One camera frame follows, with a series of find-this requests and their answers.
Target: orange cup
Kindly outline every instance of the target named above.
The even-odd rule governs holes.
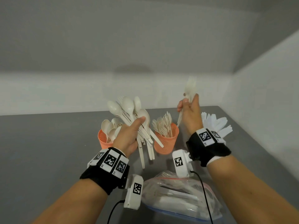
[[[112,147],[113,143],[107,143],[106,134],[102,130],[100,130],[99,133],[97,134],[97,138],[100,141],[102,149]]]
[[[179,129],[177,125],[174,123],[171,124],[171,130],[173,137],[164,137],[160,135],[158,132],[155,131],[155,135],[158,137],[158,139],[162,142],[164,147],[162,148],[156,141],[154,143],[154,148],[157,153],[167,155],[172,152],[174,148],[174,144],[176,143],[176,139],[178,137]]]

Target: black wrist strap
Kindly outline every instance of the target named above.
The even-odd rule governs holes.
[[[200,133],[195,132],[186,142],[192,160],[200,160],[201,166],[206,167],[207,163],[214,156],[228,156],[231,151],[224,143],[219,143],[214,131],[201,129]]]
[[[96,165],[89,166],[83,172],[80,179],[89,178],[93,180],[108,195],[110,195],[116,187],[124,189],[130,169],[130,166],[127,164],[129,160],[121,151],[113,147],[110,147],[108,151],[101,150],[100,153],[91,160],[93,161],[100,157],[98,161],[96,160]]]

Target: plastic bag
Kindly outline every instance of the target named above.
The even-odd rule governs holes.
[[[212,219],[219,219],[222,206],[212,189],[203,184]],[[141,201],[153,211],[186,220],[210,220],[201,182],[191,178],[180,179],[170,171],[163,171],[144,182]]]

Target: black cable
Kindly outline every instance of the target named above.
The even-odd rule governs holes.
[[[204,190],[204,183],[202,182],[202,179],[200,178],[199,174],[196,173],[195,171],[190,171],[191,173],[194,173],[198,176],[198,178],[200,179],[200,182],[202,184],[202,189]],[[204,190],[204,198],[206,199],[206,203],[207,203],[207,196],[205,194],[205,190]],[[210,219],[211,219],[211,223],[213,224],[213,220],[212,220],[212,216],[211,216],[211,212],[210,212],[210,209],[209,209],[209,205],[207,203],[207,210],[209,211],[209,215],[210,215]]]
[[[120,201],[118,201],[118,202],[114,205],[114,207],[112,208],[112,210],[111,210],[111,212],[110,212],[110,215],[109,215],[107,224],[109,224],[109,221],[110,221],[110,218],[111,218],[111,215],[112,215],[112,212],[113,212],[114,208],[115,208],[119,203],[125,203],[125,200],[120,200]]]

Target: hand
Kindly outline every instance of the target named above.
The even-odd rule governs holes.
[[[123,124],[117,137],[113,142],[113,147],[121,150],[127,158],[137,149],[137,135],[138,129],[144,123],[145,117],[137,118],[131,126]]]
[[[178,112],[183,109],[183,123],[187,127],[190,134],[203,128],[202,115],[199,106],[198,94],[195,94],[192,103],[189,103],[187,98],[184,98],[178,103]]]

